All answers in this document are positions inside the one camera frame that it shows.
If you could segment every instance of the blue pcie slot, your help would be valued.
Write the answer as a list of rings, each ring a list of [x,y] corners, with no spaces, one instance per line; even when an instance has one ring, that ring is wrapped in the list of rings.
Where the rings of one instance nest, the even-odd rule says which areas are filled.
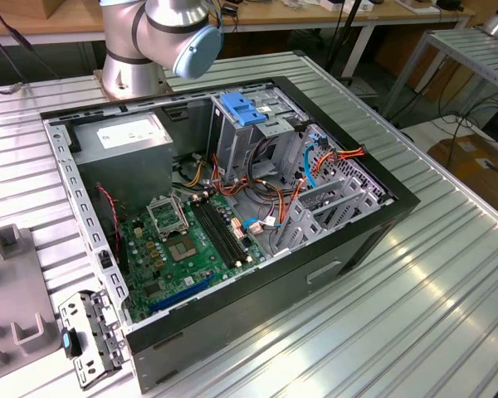
[[[166,309],[168,307],[171,307],[172,305],[178,303],[179,301],[183,301],[187,299],[188,297],[194,296],[194,294],[197,294],[204,289],[208,287],[210,282],[216,278],[215,274],[210,275],[206,279],[202,280],[198,284],[195,284],[194,286],[190,286],[188,289],[183,290],[182,292],[176,293],[173,296],[167,297],[163,300],[160,300],[159,302],[155,304],[151,304],[149,306],[149,313],[154,313],[157,311],[160,311],[162,309]]]

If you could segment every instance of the expansion slot bracket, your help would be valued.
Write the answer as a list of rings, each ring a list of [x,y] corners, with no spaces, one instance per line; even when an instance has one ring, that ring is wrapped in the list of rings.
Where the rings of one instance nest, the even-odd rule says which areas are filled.
[[[83,391],[112,376],[129,359],[120,323],[104,290],[74,294],[59,306],[59,314],[63,347]]]

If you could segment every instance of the motherboard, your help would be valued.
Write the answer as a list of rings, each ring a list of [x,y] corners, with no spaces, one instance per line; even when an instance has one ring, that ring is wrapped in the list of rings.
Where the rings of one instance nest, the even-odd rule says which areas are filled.
[[[221,194],[186,202],[165,198],[121,228],[134,322],[266,260]]]

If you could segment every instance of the slotted aluminum table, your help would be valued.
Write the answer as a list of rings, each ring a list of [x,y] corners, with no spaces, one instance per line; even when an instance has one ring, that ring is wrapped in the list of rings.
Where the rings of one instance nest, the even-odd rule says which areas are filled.
[[[482,83],[489,81],[498,87],[498,39],[487,35],[477,28],[425,32],[409,57],[408,63],[404,66],[400,76],[393,85],[388,101],[383,108],[383,116],[388,115],[389,110],[393,107],[395,100],[400,95],[402,88],[408,81],[409,76],[420,61],[428,45],[434,46],[440,51],[437,61],[433,65],[439,66],[444,56],[450,56],[480,76],[483,79]],[[417,90],[420,90],[426,84],[426,81],[432,78],[435,69],[430,68],[427,70],[422,79],[424,81],[419,84]],[[482,88],[483,84],[479,84],[473,90],[469,95],[469,104],[474,103],[477,94],[479,94]]]
[[[288,76],[421,203],[353,272],[147,396],[493,396],[498,214],[306,57],[218,61],[200,80],[169,82],[272,75]],[[55,310],[98,284],[38,114],[102,101],[90,76],[0,96],[0,226],[32,230]],[[138,395],[129,362],[82,392],[62,350],[0,379],[4,397]]]

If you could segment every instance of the blue drive bay latch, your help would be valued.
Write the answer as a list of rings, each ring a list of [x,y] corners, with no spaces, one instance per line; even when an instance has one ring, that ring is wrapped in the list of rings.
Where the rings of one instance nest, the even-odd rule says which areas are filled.
[[[223,105],[242,126],[249,126],[267,120],[267,117],[258,112],[252,102],[240,93],[221,94],[220,98]]]

